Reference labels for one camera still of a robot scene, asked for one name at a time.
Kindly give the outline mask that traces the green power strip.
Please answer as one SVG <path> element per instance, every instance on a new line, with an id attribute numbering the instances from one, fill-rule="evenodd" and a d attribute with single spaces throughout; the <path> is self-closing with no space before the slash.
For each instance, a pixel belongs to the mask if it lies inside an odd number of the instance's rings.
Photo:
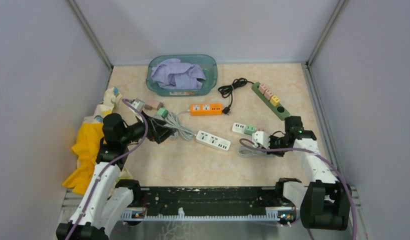
<path id="1" fill-rule="evenodd" d="M 266 84 L 256 82 L 252 85 L 251 89 L 281 121 L 290 116 L 289 111 L 281 104 L 280 99 Z"/>

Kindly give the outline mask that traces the yellow cloth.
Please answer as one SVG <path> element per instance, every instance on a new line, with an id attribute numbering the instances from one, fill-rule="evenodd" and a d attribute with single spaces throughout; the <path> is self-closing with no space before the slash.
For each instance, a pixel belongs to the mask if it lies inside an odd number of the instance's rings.
<path id="1" fill-rule="evenodd" d="M 62 183 L 78 195 L 84 195 L 94 174 L 100 140 L 104 137 L 102 123 L 83 123 L 78 131 L 75 144 L 71 147 L 77 156 L 75 171 Z"/>

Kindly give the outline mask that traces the orange power strip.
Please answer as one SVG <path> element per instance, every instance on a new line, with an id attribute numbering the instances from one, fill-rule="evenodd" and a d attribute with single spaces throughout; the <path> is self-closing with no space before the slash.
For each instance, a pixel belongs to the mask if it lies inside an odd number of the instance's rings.
<path id="1" fill-rule="evenodd" d="M 223 111 L 221 103 L 195 103 L 189 108 L 191 116 L 218 116 Z"/>

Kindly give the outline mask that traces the patterned cream cloth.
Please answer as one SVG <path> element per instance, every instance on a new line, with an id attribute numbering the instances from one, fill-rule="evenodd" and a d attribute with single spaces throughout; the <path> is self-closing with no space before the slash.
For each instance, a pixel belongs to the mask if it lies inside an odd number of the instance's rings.
<path id="1" fill-rule="evenodd" d="M 95 107 L 91 116 L 86 116 L 83 119 L 80 133 L 82 136 L 82 143 L 85 146 L 86 153 L 83 155 L 87 157 L 86 160 L 79 162 L 86 163 L 90 174 L 93 174 L 96 165 L 96 157 L 100 148 L 100 140 L 104 137 L 103 125 L 104 118 L 112 114 L 122 99 L 123 95 L 117 87 L 111 87 L 104 93 L 102 101 Z"/>

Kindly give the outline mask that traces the teal plastic basin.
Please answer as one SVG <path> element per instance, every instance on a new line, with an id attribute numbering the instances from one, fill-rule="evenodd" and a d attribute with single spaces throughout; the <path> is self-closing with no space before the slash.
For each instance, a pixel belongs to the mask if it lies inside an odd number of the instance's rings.
<path id="1" fill-rule="evenodd" d="M 161 55 L 148 65 L 146 86 L 164 97 L 204 96 L 217 84 L 218 67 L 206 54 Z"/>

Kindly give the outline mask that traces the small white power strip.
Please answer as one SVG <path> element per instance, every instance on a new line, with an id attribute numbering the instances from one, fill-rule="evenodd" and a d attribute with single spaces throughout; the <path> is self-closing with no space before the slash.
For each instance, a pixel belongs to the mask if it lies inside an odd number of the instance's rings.
<path id="1" fill-rule="evenodd" d="M 245 128 L 246 125 L 248 125 L 248 124 L 241 124 L 241 123 L 234 122 L 233 125 L 232 125 L 232 128 L 231 128 L 231 131 L 234 132 L 234 133 L 237 133 L 237 134 L 246 135 L 246 134 L 244 134 L 244 128 Z"/>

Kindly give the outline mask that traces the pink plug on green strip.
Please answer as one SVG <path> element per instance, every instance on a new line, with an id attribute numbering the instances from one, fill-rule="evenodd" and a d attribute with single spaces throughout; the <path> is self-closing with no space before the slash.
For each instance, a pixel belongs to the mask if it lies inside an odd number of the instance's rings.
<path id="1" fill-rule="evenodd" d="M 258 86 L 258 91 L 259 91 L 262 95 L 264 95 L 267 90 L 268 90 L 268 87 L 267 87 L 264 83 L 261 83 L 261 84 Z"/>

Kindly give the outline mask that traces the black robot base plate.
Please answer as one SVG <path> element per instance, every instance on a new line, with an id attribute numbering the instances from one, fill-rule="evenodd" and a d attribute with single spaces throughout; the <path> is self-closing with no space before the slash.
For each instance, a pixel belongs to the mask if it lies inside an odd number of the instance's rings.
<path id="1" fill-rule="evenodd" d="M 175 216 L 179 209 L 189 217 L 264 216 L 266 210 L 293 206 L 275 186 L 149 186 L 129 204 L 148 217 Z"/>

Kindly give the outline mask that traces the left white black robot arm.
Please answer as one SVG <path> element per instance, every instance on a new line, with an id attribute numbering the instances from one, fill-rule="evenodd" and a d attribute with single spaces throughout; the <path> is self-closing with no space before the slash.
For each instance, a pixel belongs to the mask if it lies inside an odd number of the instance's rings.
<path id="1" fill-rule="evenodd" d="M 128 207 L 142 203 L 140 183 L 118 179 L 128 155 L 128 146 L 140 147 L 145 139 L 160 144 L 175 133 L 164 120 L 139 113 L 135 124 L 127 125 L 118 113 L 103 119 L 103 138 L 99 142 L 93 176 L 76 211 L 67 223 L 57 226 L 59 240 L 108 240 L 111 232 Z"/>

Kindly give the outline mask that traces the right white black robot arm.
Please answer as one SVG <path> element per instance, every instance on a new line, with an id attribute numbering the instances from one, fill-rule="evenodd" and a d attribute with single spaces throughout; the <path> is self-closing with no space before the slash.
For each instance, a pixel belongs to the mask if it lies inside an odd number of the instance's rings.
<path id="1" fill-rule="evenodd" d="M 288 206 L 292 202 L 307 229 L 346 230 L 351 210 L 350 185 L 342 183 L 335 167 L 322 160 L 317 137 L 313 131 L 304 129 L 301 117 L 285 118 L 284 126 L 284 136 L 271 136 L 269 148 L 279 156 L 290 151 L 295 153 L 309 184 L 303 186 L 295 178 L 279 179 L 274 193 L 276 203 Z"/>

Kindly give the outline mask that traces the lavender crumpled cloth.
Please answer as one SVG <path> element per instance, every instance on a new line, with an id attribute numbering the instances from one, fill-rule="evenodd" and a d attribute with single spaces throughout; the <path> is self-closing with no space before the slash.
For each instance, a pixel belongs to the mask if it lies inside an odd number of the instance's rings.
<path id="1" fill-rule="evenodd" d="M 197 90 L 207 78 L 199 64 L 182 62 L 178 58 L 161 61 L 152 68 L 151 80 L 166 90 Z"/>

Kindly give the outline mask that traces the yellow plug on green strip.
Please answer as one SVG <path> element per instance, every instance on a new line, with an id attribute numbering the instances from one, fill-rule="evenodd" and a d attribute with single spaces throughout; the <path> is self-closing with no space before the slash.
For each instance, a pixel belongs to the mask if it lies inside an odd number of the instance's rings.
<path id="1" fill-rule="evenodd" d="M 276 107 L 280 104 L 280 99 L 276 95 L 273 95 L 269 102 L 272 106 Z"/>

